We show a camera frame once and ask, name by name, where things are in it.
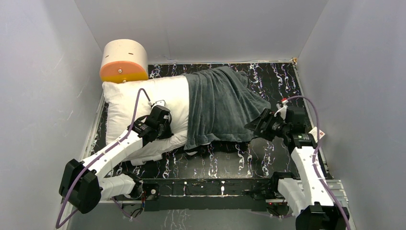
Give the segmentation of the white pillow insert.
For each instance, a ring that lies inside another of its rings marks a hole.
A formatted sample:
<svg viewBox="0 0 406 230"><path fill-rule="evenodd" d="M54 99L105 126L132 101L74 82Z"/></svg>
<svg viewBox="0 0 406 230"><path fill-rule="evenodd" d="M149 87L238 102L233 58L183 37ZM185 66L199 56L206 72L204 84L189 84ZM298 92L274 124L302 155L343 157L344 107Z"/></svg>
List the white pillow insert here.
<svg viewBox="0 0 406 230"><path fill-rule="evenodd" d="M162 154L182 147L187 141L189 86L183 75L125 83L104 82L104 99L108 103L106 144L117 139L137 119L151 112L149 102L164 101L170 110L173 136L155 140L126 158L133 166L158 161Z"/></svg>

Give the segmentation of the zebra and grey pillowcase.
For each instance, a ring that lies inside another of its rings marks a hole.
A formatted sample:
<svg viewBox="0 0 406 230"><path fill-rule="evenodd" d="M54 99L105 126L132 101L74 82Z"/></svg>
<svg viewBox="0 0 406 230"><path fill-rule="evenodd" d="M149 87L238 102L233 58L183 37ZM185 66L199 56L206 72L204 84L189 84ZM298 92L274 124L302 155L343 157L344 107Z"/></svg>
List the zebra and grey pillowcase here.
<svg viewBox="0 0 406 230"><path fill-rule="evenodd" d="M185 77L189 86L186 152L213 141L249 142L256 137L245 125L271 104L249 89L245 72L222 66Z"/></svg>

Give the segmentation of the cream and orange cylindrical container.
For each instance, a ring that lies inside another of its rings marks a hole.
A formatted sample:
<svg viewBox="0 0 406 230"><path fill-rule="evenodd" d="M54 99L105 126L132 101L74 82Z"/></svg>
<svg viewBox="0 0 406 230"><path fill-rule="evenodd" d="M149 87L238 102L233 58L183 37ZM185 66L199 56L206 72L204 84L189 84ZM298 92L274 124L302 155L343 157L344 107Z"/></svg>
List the cream and orange cylindrical container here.
<svg viewBox="0 0 406 230"><path fill-rule="evenodd" d="M145 48L131 39L110 41L103 50L99 75L103 82L148 80L148 58Z"/></svg>

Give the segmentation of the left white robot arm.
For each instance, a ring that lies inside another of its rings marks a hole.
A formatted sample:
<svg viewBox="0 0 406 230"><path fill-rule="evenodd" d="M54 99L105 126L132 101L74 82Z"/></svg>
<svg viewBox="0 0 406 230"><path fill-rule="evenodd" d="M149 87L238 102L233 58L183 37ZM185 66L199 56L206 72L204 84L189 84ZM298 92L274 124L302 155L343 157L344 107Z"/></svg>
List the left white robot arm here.
<svg viewBox="0 0 406 230"><path fill-rule="evenodd" d="M82 161L70 160L64 169L59 194L82 214L111 197L140 198L144 192L140 178L129 173L115 177L106 175L148 143L170 138L173 135L170 123L170 110L165 107L164 100L157 101L149 115L136 119L115 141Z"/></svg>

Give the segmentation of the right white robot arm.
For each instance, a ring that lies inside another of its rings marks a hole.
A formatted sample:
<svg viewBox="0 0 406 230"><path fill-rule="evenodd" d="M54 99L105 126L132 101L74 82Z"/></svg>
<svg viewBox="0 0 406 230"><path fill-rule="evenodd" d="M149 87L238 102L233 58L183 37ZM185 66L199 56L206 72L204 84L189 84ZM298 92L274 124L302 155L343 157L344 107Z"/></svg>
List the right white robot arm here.
<svg viewBox="0 0 406 230"><path fill-rule="evenodd" d="M299 172L275 172L270 194L284 198L295 217L297 230L349 230L350 214L332 192L318 162L317 135L306 131L305 111L280 106L263 112L245 127L263 139L282 138Z"/></svg>

